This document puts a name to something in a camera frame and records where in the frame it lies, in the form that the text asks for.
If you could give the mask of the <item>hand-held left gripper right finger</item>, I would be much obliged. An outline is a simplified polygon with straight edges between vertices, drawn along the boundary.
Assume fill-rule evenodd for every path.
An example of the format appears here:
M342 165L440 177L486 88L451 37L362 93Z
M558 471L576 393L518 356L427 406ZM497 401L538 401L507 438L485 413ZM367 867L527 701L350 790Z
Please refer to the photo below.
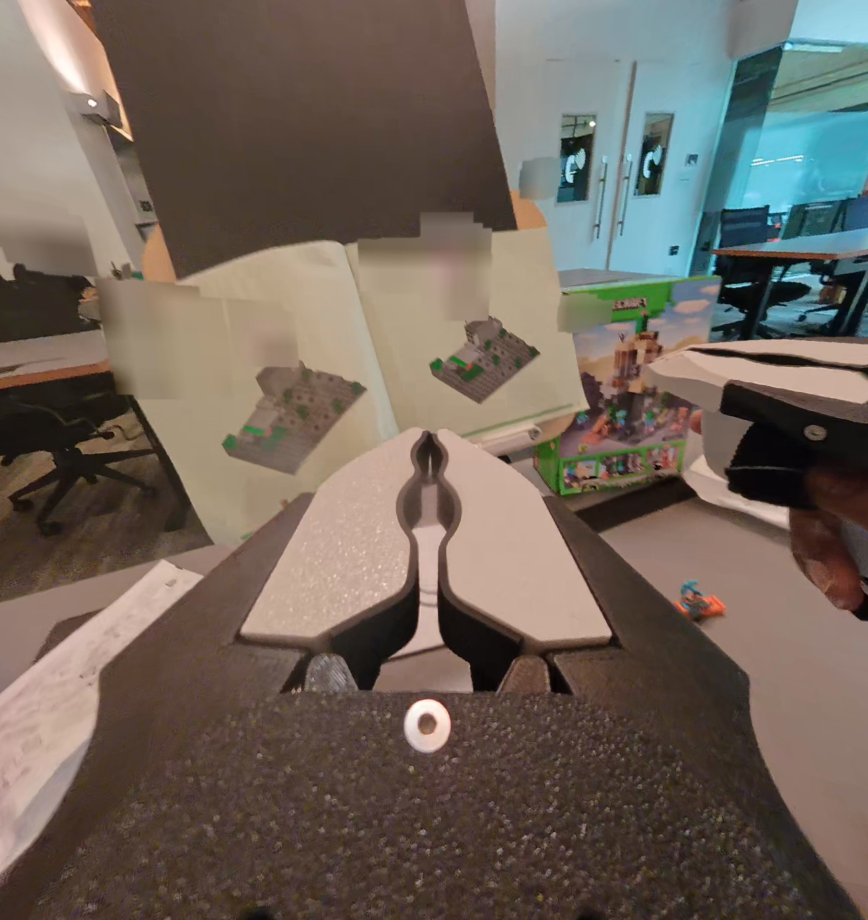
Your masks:
M605 649L613 631L540 491L459 435L434 433L441 637L474 688L521 656Z

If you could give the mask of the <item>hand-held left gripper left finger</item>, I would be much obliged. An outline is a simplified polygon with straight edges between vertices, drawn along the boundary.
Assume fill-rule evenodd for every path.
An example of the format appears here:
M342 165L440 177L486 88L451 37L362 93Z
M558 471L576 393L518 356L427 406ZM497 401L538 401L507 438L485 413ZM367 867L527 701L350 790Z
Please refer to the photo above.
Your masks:
M411 429L348 463L312 496L241 638L340 656L359 688L415 636L414 528L430 435Z

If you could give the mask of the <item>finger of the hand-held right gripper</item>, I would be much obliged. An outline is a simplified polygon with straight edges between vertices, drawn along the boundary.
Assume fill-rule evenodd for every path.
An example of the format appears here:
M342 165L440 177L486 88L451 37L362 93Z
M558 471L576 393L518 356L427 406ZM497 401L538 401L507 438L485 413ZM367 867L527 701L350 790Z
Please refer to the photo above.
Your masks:
M742 498L807 498L817 466L868 471L868 370L666 355L648 381L704 415L704 456Z
M762 339L690 346L686 351L776 366L868 370L868 339Z

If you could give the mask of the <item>person's right hand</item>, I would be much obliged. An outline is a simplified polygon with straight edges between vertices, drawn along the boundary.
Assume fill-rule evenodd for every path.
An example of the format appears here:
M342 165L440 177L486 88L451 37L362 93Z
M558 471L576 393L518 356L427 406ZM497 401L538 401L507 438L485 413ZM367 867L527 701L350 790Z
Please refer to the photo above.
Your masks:
M854 614L865 594L842 526L852 523L868 531L868 471L818 466L808 472L807 486L813 509L789 513L796 566L834 607Z

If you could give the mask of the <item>office table wooden edge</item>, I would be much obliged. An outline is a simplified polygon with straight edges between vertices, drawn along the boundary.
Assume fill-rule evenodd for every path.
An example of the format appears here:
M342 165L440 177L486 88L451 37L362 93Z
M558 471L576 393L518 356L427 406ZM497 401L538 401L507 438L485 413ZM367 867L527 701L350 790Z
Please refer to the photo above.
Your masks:
M185 527L190 500L160 439L135 397L121 395L100 330L0 343L0 417L22 411L22 403L61 408L91 394L128 397L143 434L159 459L175 495L168 532Z
M808 263L819 275L842 284L845 295L835 316L822 332L831 338L854 338L868 308L868 228L822 236L794 237L738 247L717 247L713 255L752 270L755 293L741 322L740 340L756 339L765 330L763 320L779 267Z

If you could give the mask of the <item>black office chair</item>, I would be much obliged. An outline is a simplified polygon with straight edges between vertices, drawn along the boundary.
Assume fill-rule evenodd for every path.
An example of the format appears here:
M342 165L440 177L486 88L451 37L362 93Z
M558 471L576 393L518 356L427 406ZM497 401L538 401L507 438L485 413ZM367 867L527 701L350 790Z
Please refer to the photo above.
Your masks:
M18 264L13 279L0 275L0 343L88 331L81 317L83 293L92 287L80 275L52 275Z
M114 438L104 425L131 410L128 397L98 393L61 408L36 403L22 403L22 407L22 411L0 417L0 460L8 466L29 454L50 455L53 470L9 497L15 512L26 512L33 507L30 495L55 486L35 517L40 535L50 537L61 532L62 525L51 520L52 512L82 480L94 486L104 477L136 488L147 497L156 495L155 487L113 468L113 464L155 455L154 449L84 454L80 448L82 443Z
M766 243L770 236L769 206L750 209L726 209L721 212L719 248L732 248ZM760 304L765 286L762 270L750 268L727 256L716 256L715 274L721 278L718 303L740 311L742 319L713 328L713 334L723 340L735 339L750 310Z

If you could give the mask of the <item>green toy set box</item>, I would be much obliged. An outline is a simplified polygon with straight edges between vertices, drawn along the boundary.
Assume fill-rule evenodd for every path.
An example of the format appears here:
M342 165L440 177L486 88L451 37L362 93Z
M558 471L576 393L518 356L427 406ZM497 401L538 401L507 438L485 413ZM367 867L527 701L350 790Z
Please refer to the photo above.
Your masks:
M563 284L559 327L573 334L587 408L534 449L533 466L554 493L681 474L694 406L648 370L708 342L721 286L714 275Z

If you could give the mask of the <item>orange toy brick figure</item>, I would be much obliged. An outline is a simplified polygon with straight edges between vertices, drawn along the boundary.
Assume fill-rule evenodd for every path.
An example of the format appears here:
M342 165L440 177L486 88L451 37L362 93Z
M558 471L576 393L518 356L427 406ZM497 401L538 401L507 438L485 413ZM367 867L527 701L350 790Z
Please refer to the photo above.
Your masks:
M674 605L682 615L694 623L725 615L727 611L726 605L716 595L702 591L695 580L682 583L680 596Z

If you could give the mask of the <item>white double door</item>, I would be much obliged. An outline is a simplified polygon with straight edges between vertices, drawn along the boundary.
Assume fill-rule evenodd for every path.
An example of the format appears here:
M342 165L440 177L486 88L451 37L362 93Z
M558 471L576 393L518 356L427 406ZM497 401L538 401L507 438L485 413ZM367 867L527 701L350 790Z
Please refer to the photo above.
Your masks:
M673 273L658 237L662 168L675 117L638 104L635 61L553 60L543 121L555 178L545 207L560 269Z

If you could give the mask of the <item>white printed paper bag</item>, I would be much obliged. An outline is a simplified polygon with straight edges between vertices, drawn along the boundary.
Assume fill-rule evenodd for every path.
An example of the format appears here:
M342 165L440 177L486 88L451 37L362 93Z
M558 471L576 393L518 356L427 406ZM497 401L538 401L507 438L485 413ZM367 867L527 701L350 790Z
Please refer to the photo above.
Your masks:
M81 766L103 668L201 580L157 563L0 693L0 878L42 833Z

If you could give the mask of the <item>grey wall lamp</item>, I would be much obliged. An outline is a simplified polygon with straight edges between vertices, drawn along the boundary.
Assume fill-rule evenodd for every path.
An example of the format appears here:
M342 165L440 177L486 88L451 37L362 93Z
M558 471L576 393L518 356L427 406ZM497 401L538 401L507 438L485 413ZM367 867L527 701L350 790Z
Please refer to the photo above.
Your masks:
M123 128L120 105L106 91L101 94L74 94L74 98L82 117L116 130Z

